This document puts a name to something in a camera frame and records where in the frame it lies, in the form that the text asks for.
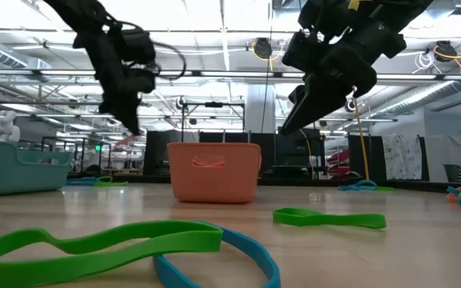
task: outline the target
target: orange object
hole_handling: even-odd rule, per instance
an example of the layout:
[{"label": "orange object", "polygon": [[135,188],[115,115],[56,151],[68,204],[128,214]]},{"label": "orange object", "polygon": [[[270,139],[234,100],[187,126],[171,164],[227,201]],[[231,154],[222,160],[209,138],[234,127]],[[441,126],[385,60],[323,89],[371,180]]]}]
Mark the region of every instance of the orange object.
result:
[{"label": "orange object", "polygon": [[170,143],[170,179],[181,202],[246,203],[254,199],[261,148],[249,143]]}]

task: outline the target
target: wooden floor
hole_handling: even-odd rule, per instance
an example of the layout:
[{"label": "wooden floor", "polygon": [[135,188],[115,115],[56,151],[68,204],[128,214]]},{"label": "wooden floor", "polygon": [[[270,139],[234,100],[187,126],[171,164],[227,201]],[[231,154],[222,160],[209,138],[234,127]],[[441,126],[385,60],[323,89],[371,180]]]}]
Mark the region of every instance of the wooden floor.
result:
[{"label": "wooden floor", "polygon": [[[384,231],[354,227],[275,225],[273,210],[297,206],[332,214],[385,214]],[[283,287],[461,288],[461,208],[445,194],[340,192],[335,188],[259,187],[247,205],[178,203],[168,185],[69,187],[64,191],[0,197],[0,235],[41,227],[72,238],[129,222],[199,219],[258,239],[278,263]],[[3,260],[62,255],[37,244]],[[236,249],[167,256],[203,287],[260,287],[260,269]],[[54,287],[161,287],[145,259]]]}]

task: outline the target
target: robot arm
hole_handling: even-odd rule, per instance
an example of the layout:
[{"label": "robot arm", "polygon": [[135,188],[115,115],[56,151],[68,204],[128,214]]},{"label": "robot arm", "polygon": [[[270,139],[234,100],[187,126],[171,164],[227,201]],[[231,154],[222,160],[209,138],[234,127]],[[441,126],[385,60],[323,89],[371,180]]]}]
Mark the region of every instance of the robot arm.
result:
[{"label": "robot arm", "polygon": [[[346,96],[360,97],[376,85],[371,65],[393,58],[407,45],[399,33],[433,0],[308,0],[283,63],[305,72],[305,86],[290,95],[295,104],[283,125],[289,134],[342,107]],[[334,44],[330,40],[341,38]]]},{"label": "robot arm", "polygon": [[[103,89],[99,113],[115,116],[134,135],[140,134],[137,108],[138,93],[155,89],[155,77],[161,71],[155,62],[154,44],[165,46],[179,54],[174,47],[155,43],[149,32],[127,22],[120,22],[106,12],[97,0],[44,0],[76,33],[74,48],[85,48],[95,70],[95,78]],[[124,30],[123,26],[132,26]]]}]

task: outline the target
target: white statue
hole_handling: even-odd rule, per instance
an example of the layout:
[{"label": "white statue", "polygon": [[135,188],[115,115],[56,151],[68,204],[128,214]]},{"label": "white statue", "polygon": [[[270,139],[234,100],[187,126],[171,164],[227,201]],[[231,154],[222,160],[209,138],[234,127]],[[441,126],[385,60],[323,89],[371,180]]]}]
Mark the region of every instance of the white statue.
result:
[{"label": "white statue", "polygon": [[13,111],[0,111],[0,141],[19,142],[21,131],[14,126],[14,119],[17,114]]}]

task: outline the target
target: orange basket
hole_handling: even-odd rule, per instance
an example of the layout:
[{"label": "orange basket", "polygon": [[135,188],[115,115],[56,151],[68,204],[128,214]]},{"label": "orange basket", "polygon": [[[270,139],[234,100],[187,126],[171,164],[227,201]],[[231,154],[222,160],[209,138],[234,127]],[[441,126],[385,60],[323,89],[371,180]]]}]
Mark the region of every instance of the orange basket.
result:
[{"label": "orange basket", "polygon": [[182,202],[246,203],[254,199],[261,148],[249,143],[170,143],[170,179]]}]

